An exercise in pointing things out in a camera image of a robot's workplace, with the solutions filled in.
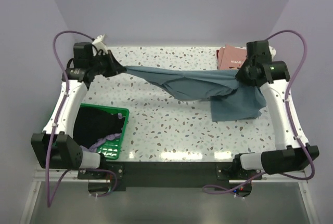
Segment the green plastic basket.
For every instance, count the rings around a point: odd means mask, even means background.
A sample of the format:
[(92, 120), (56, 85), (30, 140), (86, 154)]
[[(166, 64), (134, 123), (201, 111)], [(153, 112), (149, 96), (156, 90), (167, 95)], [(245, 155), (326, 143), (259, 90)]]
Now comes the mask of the green plastic basket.
[(81, 104), (72, 138), (84, 151), (101, 153), (109, 160), (116, 160), (129, 114), (126, 108)]

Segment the lavender garment in basket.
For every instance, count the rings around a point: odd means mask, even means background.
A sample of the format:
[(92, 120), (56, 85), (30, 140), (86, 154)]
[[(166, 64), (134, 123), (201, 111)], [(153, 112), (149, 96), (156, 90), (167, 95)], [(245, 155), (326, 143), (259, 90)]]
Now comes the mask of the lavender garment in basket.
[(96, 142), (92, 144), (89, 152), (101, 153), (106, 158), (115, 160), (119, 157), (121, 148), (121, 135), (125, 123), (125, 116), (122, 113), (105, 115), (97, 119), (97, 130), (93, 137)]

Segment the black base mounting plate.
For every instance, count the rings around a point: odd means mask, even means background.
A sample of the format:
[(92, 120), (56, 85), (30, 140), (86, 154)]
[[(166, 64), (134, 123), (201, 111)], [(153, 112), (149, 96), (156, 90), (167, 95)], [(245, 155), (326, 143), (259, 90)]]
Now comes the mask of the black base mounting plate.
[(259, 170), (244, 170), (234, 162), (107, 162), (106, 172), (79, 172), (78, 179), (88, 180), (93, 191), (105, 190), (106, 182), (116, 191), (127, 188), (202, 188), (218, 185), (231, 188), (231, 180), (245, 181), (258, 175)]

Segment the black garment in basket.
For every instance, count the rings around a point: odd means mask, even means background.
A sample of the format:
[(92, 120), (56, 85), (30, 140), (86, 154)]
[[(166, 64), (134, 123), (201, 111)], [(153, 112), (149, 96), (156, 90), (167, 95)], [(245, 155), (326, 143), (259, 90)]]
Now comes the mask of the black garment in basket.
[(74, 124), (73, 139), (87, 151), (96, 152), (107, 140), (121, 136), (125, 120), (121, 113), (111, 114), (98, 108), (81, 107)]

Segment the aluminium frame rail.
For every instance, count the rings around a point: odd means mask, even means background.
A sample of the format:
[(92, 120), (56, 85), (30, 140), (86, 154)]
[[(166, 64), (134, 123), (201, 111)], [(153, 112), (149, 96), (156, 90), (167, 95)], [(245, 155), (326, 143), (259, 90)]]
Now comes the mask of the aluminium frame rail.
[[(63, 174), (64, 170), (60, 170), (57, 172), (56, 170), (52, 169), (49, 172), (49, 181), (50, 182), (56, 182), (60, 178), (60, 176)], [(45, 181), (45, 170), (44, 169), (36, 169), (33, 181)], [(92, 179), (78, 179), (78, 172), (77, 171), (71, 171), (65, 174), (65, 176), (62, 179), (62, 182), (79, 182), (79, 181), (91, 181), (91, 182), (98, 182), (99, 180), (92, 180)], [(283, 175), (264, 175), (262, 179), (255, 179), (252, 180), (252, 182), (277, 182), (277, 183), (284, 183), (284, 182), (306, 182), (305, 180), (296, 180), (292, 179)]]

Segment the pink folded t-shirt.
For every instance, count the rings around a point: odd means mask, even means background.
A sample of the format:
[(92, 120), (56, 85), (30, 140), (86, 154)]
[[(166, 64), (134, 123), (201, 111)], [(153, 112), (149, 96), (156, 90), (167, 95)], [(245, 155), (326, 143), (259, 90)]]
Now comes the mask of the pink folded t-shirt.
[(247, 51), (246, 49), (226, 45), (216, 51), (216, 56), (219, 70), (239, 70), (246, 60)]

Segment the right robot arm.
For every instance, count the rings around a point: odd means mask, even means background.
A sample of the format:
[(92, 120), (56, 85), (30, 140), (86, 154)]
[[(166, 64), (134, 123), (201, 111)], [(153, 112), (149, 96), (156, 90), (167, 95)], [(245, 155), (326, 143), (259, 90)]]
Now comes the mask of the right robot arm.
[(264, 96), (275, 134), (275, 150), (238, 155), (239, 162), (232, 165), (233, 175), (243, 179), (250, 170), (286, 174), (313, 165), (319, 149), (309, 144), (298, 120), (287, 65), (272, 60), (268, 41), (248, 42), (246, 50), (247, 57), (236, 79), (259, 89)]

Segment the blue t-shirt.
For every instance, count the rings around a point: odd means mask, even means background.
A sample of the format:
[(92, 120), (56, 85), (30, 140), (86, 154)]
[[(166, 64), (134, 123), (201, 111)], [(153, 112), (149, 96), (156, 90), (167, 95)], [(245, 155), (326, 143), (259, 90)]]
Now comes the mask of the blue t-shirt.
[(179, 101), (210, 101), (214, 122), (257, 118), (266, 107), (261, 91), (237, 81), (235, 70), (176, 71), (127, 66), (126, 72), (163, 89)]

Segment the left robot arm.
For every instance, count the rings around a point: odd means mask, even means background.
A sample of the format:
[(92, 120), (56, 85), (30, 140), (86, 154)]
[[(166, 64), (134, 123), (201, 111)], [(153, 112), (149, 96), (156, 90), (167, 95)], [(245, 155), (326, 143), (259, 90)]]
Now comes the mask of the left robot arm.
[(111, 50), (96, 38), (92, 43), (76, 43), (73, 67), (62, 68), (60, 96), (41, 133), (33, 134), (31, 145), (44, 169), (89, 169), (95, 178), (103, 178), (108, 166), (100, 154), (87, 152), (73, 139), (74, 123), (91, 83), (98, 75), (112, 77), (124, 73)]

